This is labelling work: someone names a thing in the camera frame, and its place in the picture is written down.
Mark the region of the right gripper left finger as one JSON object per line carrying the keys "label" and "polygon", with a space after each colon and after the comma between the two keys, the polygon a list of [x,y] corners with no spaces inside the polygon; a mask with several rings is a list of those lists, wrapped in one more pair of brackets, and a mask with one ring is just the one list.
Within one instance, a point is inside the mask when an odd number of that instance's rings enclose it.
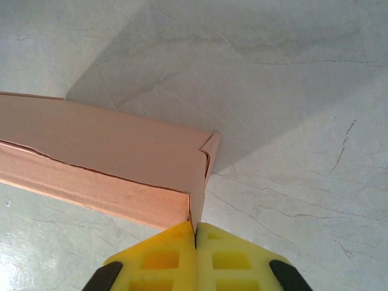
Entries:
{"label": "right gripper left finger", "polygon": [[182,222],[108,259],[84,290],[196,290],[195,237]]}

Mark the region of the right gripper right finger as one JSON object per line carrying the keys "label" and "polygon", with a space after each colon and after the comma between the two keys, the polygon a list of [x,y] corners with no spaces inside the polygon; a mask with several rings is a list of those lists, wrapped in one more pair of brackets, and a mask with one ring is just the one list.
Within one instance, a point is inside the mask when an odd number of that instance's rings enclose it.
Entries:
{"label": "right gripper right finger", "polygon": [[285,257],[199,222],[196,228],[198,290],[311,290]]}

